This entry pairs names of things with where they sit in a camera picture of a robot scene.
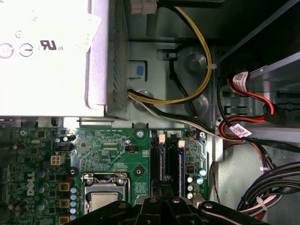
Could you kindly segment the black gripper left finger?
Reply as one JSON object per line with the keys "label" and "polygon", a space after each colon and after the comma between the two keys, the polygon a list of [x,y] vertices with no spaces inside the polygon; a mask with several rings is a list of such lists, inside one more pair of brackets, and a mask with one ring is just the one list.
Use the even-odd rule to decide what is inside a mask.
{"label": "black gripper left finger", "polygon": [[151,195],[134,206],[126,201],[114,201],[82,217],[69,225],[159,225],[166,180],[151,183]]}

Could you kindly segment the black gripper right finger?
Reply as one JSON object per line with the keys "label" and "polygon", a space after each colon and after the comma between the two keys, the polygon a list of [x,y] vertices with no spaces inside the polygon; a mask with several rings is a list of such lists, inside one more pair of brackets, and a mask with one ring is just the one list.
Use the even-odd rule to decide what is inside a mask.
{"label": "black gripper right finger", "polygon": [[175,225],[265,225],[266,222],[223,206],[213,201],[204,201],[197,207],[174,195],[174,181],[163,178],[163,209],[168,222]]}

